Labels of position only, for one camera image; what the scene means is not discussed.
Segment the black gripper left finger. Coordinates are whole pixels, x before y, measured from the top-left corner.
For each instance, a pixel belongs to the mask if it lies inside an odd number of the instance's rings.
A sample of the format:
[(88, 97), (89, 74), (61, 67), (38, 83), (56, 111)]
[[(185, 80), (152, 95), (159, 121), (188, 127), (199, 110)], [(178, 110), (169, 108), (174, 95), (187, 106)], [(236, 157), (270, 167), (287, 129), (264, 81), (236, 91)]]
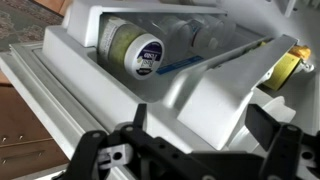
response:
[(200, 180), (195, 159), (142, 129), (146, 115), (147, 105), (139, 104), (134, 120), (111, 134), (101, 130), (83, 134), (59, 180), (107, 180), (119, 167), (128, 168), (138, 180)]

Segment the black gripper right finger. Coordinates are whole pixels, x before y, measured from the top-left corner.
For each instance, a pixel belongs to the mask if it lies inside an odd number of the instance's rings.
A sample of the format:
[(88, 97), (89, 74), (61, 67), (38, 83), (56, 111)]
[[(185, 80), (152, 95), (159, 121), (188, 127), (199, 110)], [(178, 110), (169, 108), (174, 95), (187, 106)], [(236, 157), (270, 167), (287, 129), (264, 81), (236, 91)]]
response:
[(245, 126), (267, 152), (259, 171), (259, 180), (302, 180), (298, 167), (320, 176), (320, 136), (276, 121), (257, 104), (249, 104)]

